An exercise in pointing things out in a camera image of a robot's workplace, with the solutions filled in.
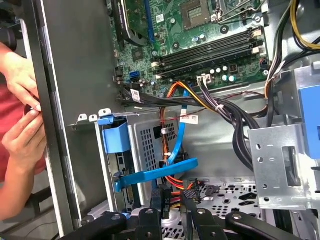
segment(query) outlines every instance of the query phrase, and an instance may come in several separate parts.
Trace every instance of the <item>side panel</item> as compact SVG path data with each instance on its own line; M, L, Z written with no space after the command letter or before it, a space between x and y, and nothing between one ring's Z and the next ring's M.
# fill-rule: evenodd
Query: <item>side panel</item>
M23 7L63 236L107 198L94 128L74 132L70 125L80 114L105 108L121 112L113 85L110 23L103 0L30 0Z
M49 58L57 87L70 177L81 215L106 200L106 189L94 129L74 133L80 114L121 109L113 88L114 51L104 1L41 1Z

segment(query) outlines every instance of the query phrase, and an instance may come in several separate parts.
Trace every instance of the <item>sata port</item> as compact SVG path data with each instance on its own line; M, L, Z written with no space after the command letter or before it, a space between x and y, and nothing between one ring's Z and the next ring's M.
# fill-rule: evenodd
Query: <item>sata port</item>
M132 71L129 73L129 76L131 79L139 78L140 77L140 72L139 71Z

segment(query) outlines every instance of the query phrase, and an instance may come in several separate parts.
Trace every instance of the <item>finger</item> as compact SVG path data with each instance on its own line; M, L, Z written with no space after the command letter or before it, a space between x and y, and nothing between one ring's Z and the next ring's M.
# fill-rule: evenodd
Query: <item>finger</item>
M26 127L33 120L35 120L38 115L39 115L38 111L31 110L6 133L5 137L9 141L13 141L17 139L22 134L22 132L26 129Z
M37 98L39 98L39 93L38 93L38 88L37 88L37 83L36 81L29 79L26 81L23 81L21 85L27 89L30 93L35 95Z
M33 80L33 81L35 81L35 82L37 82L37 80L36 80L36 75L35 75L35 71L34 71L34 66L32 65L32 72L30 72L30 78Z
M40 103L34 99L34 97L21 85L17 85L13 94L24 104L29 105L32 108L41 111Z
M28 146L38 147L42 139L46 137L45 125L42 124L39 128L38 132L33 136L33 138L29 141Z
M42 150L45 151L46 146L47 146L47 138L44 137L44 138L41 140L41 142L39 143L38 149L41 150L41 151L42 151Z
M27 146L30 140L37 134L44 121L42 115L39 114L36 119L29 123L20 136L15 140L18 146Z

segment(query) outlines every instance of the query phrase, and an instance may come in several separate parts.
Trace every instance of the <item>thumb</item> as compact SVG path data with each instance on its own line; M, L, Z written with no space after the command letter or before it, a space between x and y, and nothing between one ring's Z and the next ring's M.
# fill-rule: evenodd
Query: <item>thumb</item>
M22 86L16 86L14 95L24 104L29 105L33 109L41 112L40 103Z

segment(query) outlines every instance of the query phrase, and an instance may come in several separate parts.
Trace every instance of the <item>fingernail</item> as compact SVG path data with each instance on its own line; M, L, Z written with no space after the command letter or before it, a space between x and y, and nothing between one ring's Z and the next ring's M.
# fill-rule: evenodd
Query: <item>fingernail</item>
M32 116L37 116L37 115L39 114L39 112L36 111L36 110L31 110L31 111L30 111L30 114L31 114Z
M41 112L41 106L40 106L40 104L37 105L35 108L36 108L39 112Z

